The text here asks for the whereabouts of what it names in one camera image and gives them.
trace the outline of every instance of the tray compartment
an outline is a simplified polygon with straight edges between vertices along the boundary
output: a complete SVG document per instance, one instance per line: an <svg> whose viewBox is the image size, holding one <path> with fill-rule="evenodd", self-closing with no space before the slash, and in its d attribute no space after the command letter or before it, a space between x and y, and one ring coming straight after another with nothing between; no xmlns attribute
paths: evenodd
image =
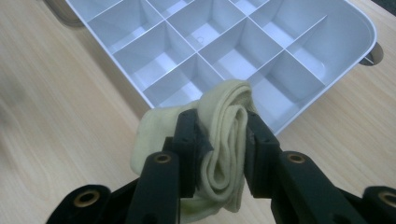
<svg viewBox="0 0 396 224"><path fill-rule="evenodd" d="M326 16L319 6L323 1L270 0L257 9L250 18L286 48L297 37Z"/></svg>
<svg viewBox="0 0 396 224"><path fill-rule="evenodd" d="M194 53L167 22L162 22L114 54L124 73L143 91Z"/></svg>
<svg viewBox="0 0 396 224"><path fill-rule="evenodd" d="M163 20L144 0L124 0L89 22L110 53L132 42Z"/></svg>
<svg viewBox="0 0 396 224"><path fill-rule="evenodd" d="M325 88L286 51L263 66L248 82L259 114L274 132Z"/></svg>
<svg viewBox="0 0 396 224"><path fill-rule="evenodd" d="M196 0L168 21L198 50L244 17L228 0Z"/></svg>
<svg viewBox="0 0 396 224"><path fill-rule="evenodd" d="M281 50L260 27L245 19L200 53L225 79L247 79Z"/></svg>
<svg viewBox="0 0 396 224"><path fill-rule="evenodd" d="M82 21L90 21L95 16L116 5L121 0L68 0Z"/></svg>
<svg viewBox="0 0 396 224"><path fill-rule="evenodd" d="M185 105L198 100L222 80L207 62L195 54L147 88L144 94L155 107Z"/></svg>
<svg viewBox="0 0 396 224"><path fill-rule="evenodd" d="M193 0L148 0L164 18L168 18L181 10Z"/></svg>
<svg viewBox="0 0 396 224"><path fill-rule="evenodd" d="M288 51L326 85L351 68L373 45L368 24L351 8L338 7L288 47Z"/></svg>
<svg viewBox="0 0 396 224"><path fill-rule="evenodd" d="M246 15L250 15L259 6L268 2L268 0L232 0L232 2Z"/></svg>

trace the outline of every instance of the table surface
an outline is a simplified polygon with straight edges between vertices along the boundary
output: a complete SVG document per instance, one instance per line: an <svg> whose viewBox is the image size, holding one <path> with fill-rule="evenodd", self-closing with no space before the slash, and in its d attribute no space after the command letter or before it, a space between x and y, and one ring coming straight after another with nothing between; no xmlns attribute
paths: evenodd
<svg viewBox="0 0 396 224"><path fill-rule="evenodd" d="M396 188L396 18L351 2L376 25L384 60L357 65L278 139L361 195ZM0 222L44 223L73 189L137 178L129 160L149 107L86 29L61 25L40 0L0 8ZM245 188L238 213L199 223L274 223L269 205Z"/></svg>

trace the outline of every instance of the wood grain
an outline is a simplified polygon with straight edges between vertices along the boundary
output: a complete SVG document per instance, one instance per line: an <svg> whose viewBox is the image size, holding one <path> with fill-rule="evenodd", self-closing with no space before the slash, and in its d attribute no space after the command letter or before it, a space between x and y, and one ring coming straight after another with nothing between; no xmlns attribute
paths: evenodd
<svg viewBox="0 0 396 224"><path fill-rule="evenodd" d="M338 187L396 188L396 19L368 0L385 52L357 65L282 134ZM42 1L0 1L0 223L44 223L86 184L118 189L149 109L86 29L61 25ZM268 200L244 192L241 211L199 223L274 223Z"/></svg>

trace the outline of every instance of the beige sock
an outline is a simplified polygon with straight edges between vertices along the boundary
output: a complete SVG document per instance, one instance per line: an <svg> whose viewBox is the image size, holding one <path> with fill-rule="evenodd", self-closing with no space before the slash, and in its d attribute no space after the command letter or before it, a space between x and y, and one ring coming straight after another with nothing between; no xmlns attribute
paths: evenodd
<svg viewBox="0 0 396 224"><path fill-rule="evenodd" d="M246 81L227 80L188 105L150 110L136 135L131 167L141 174L145 159L163 149L173 136L181 112L196 108L198 118L214 148L201 165L201 185L192 199L181 200L181 222L216 214L221 207L237 212L244 187L247 110L256 112Z"/></svg>

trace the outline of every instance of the brass screw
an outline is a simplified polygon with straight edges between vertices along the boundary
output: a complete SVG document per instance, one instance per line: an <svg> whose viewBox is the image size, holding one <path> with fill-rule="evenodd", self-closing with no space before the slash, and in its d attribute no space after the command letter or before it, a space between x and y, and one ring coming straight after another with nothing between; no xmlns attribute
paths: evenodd
<svg viewBox="0 0 396 224"><path fill-rule="evenodd" d="M396 208L396 194L389 191L381 191L378 193L378 197L383 203Z"/></svg>
<svg viewBox="0 0 396 224"><path fill-rule="evenodd" d="M88 207L96 203L100 198L100 193L96 189L88 189L80 193L74 200L75 207Z"/></svg>
<svg viewBox="0 0 396 224"><path fill-rule="evenodd" d="M154 160L158 163L167 163L172 160L172 157L166 154L159 154L157 155Z"/></svg>
<svg viewBox="0 0 396 224"><path fill-rule="evenodd" d="M298 154L289 154L288 160L291 162L294 162L294 163L304 163L305 162L305 158Z"/></svg>

